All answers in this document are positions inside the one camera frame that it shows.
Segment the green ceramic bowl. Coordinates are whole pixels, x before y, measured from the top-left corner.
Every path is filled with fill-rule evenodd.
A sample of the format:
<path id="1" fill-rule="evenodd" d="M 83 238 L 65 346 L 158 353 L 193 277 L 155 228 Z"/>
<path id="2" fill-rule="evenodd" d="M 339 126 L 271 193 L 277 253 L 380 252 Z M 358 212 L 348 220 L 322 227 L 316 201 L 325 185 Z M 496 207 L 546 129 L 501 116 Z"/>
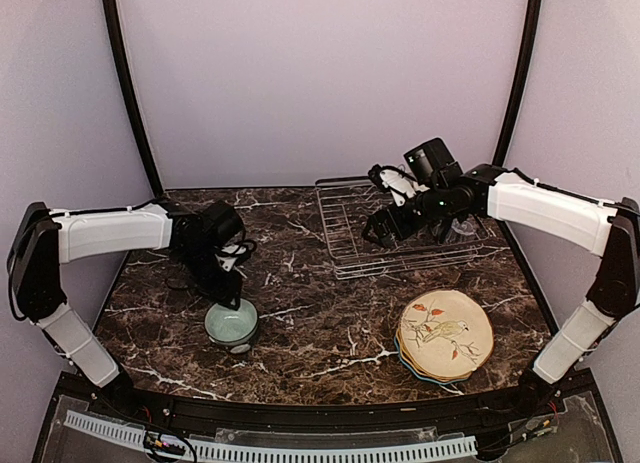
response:
<path id="1" fill-rule="evenodd" d="M 251 349 L 258 325 L 258 312 L 246 299 L 240 300 L 236 310 L 214 304 L 204 319 L 209 339 L 231 354 L 243 354 Z"/>

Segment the clear drinking glass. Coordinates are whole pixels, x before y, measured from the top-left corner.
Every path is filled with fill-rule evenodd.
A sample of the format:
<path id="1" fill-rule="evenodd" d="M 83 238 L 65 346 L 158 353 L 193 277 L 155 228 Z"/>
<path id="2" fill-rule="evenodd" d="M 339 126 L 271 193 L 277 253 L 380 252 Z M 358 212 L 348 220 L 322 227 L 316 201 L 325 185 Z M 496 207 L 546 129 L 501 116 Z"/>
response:
<path id="1" fill-rule="evenodd" d="M 444 243 L 468 243 L 481 240 L 483 236 L 483 229 L 474 218 L 469 217 L 463 222 L 454 219 L 446 233 Z"/>

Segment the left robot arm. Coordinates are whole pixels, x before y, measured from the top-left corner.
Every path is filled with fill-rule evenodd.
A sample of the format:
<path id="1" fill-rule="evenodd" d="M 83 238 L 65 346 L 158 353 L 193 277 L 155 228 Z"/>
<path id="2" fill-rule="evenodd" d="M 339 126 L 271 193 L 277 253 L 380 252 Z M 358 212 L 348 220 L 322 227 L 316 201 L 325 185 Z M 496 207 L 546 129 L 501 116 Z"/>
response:
<path id="1" fill-rule="evenodd" d="M 237 210 L 224 201 L 201 210 L 169 198 L 76 210 L 33 202 L 6 258 L 12 317 L 36 326 L 90 384 L 103 389 L 103 404 L 120 419 L 140 412 L 140 395 L 122 382 L 124 368 L 72 307 L 62 269 L 142 250 L 168 251 L 202 296 L 236 310 L 243 283 L 235 267 L 255 246 Z"/>

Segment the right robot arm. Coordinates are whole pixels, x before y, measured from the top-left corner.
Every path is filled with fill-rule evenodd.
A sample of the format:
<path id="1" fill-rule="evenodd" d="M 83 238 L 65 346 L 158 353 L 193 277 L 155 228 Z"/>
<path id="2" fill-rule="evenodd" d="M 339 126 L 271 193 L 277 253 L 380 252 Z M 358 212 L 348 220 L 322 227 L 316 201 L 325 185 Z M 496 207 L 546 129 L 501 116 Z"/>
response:
<path id="1" fill-rule="evenodd" d="M 511 393 L 517 415 L 534 415 L 549 399 L 548 386 L 639 308 L 638 204 L 581 195 L 517 168 L 481 163 L 465 170 L 440 138 L 408 150 L 404 161 L 406 169 L 375 164 L 368 170 L 392 202 L 368 218 L 364 239 L 387 247 L 425 227 L 443 239 L 454 221 L 476 216 L 529 228 L 598 259 L 585 296 L 531 364 L 533 378 Z"/>

